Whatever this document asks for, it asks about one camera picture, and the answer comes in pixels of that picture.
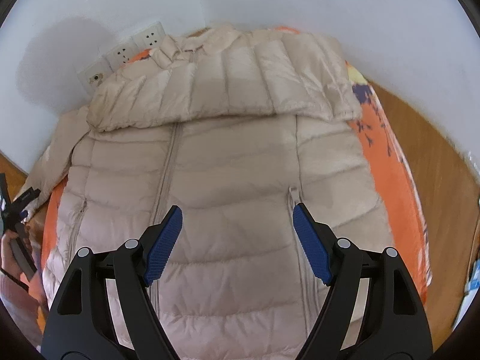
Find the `white wall socket panel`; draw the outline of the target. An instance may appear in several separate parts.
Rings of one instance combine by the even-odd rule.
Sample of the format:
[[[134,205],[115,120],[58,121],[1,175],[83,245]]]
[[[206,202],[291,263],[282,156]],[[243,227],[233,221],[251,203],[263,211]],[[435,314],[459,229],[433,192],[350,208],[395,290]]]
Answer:
[[[158,46],[164,36],[165,32],[162,24],[156,22],[99,57],[93,64],[78,74],[78,78],[86,92],[88,94],[95,92],[95,89],[109,75],[127,63],[132,62],[144,50]]]

